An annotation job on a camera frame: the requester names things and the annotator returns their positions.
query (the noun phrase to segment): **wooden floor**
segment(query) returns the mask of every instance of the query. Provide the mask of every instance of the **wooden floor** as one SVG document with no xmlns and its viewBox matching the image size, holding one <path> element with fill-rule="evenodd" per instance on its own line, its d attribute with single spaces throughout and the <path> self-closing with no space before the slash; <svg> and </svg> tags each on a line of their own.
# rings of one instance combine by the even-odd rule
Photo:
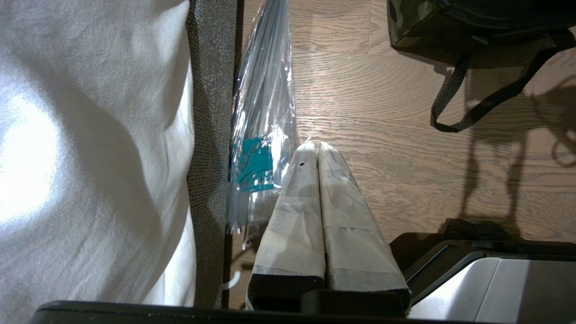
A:
<svg viewBox="0 0 576 324">
<path fill-rule="evenodd" d="M 244 34 L 261 0 L 246 0 Z M 444 134 L 429 109 L 446 66 L 389 46 L 386 0 L 291 0 L 300 140 L 338 148 L 391 242 L 482 218 L 524 239 L 576 243 L 576 51 L 556 55 L 473 129 Z M 518 68 L 472 70 L 442 121 L 456 122 Z M 240 308 L 255 253 L 234 238 Z"/>
</svg>

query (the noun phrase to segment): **plastic bag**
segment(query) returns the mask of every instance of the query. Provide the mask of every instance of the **plastic bag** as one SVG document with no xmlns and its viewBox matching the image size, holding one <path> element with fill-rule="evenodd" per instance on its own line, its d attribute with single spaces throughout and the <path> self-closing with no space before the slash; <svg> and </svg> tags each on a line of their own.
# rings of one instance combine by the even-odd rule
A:
<svg viewBox="0 0 576 324">
<path fill-rule="evenodd" d="M 261 236 L 298 147 L 288 0 L 265 1 L 244 49 L 234 94 L 228 231 Z"/>
</svg>

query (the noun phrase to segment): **black bag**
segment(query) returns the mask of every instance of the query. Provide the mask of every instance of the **black bag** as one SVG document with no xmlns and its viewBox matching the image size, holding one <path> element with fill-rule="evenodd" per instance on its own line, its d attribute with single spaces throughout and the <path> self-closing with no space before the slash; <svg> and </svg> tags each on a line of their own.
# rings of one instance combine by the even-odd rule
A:
<svg viewBox="0 0 576 324">
<path fill-rule="evenodd" d="M 576 1 L 389 0 L 388 25 L 393 48 L 455 65 L 450 80 L 432 105 L 430 124 L 443 132 L 457 133 L 519 95 L 554 54 L 576 47 L 568 30 L 576 25 Z M 555 46 L 538 52 L 523 77 L 489 95 L 458 123 L 438 123 L 438 117 L 460 88 L 474 52 L 545 37 Z"/>
</svg>

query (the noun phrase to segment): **bag strap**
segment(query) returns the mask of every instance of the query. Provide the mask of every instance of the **bag strap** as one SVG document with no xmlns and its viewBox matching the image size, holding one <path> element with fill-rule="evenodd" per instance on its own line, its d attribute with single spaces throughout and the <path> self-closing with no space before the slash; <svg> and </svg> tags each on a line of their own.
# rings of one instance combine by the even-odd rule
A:
<svg viewBox="0 0 576 324">
<path fill-rule="evenodd" d="M 536 74 L 536 72 L 538 72 L 538 70 L 540 70 L 546 61 L 548 61 L 558 52 L 576 47 L 574 36 L 567 29 L 550 32 L 550 37 L 556 47 L 546 48 L 538 52 L 530 63 L 526 74 L 524 74 L 523 77 L 489 95 L 486 99 L 482 100 L 482 102 L 468 111 L 461 121 L 452 125 L 438 123 L 438 117 L 442 111 L 444 111 L 444 108 L 446 108 L 452 98 L 454 98 L 454 95 L 458 89 L 460 89 L 460 86 L 462 86 L 462 81 L 464 81 L 464 77 L 468 71 L 468 64 L 470 63 L 472 54 L 464 55 L 462 58 L 460 58 L 458 64 L 456 64 L 450 80 L 448 80 L 448 83 L 444 89 L 440 90 L 438 97 L 436 97 L 434 104 L 432 104 L 430 125 L 439 131 L 443 131 L 444 133 L 458 133 L 459 131 L 465 130 L 468 127 L 474 125 L 477 121 L 479 121 L 482 117 L 494 109 L 494 107 L 514 96 L 519 95 L 528 81 L 532 79 L 532 77 Z"/>
</svg>

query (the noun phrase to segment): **silver metal surface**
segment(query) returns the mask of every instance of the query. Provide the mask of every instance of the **silver metal surface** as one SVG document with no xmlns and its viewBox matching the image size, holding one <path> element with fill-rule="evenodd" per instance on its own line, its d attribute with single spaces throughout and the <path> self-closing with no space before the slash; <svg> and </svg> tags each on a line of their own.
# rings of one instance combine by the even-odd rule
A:
<svg viewBox="0 0 576 324">
<path fill-rule="evenodd" d="M 483 258 L 412 307 L 408 318 L 576 322 L 576 262 Z"/>
</svg>

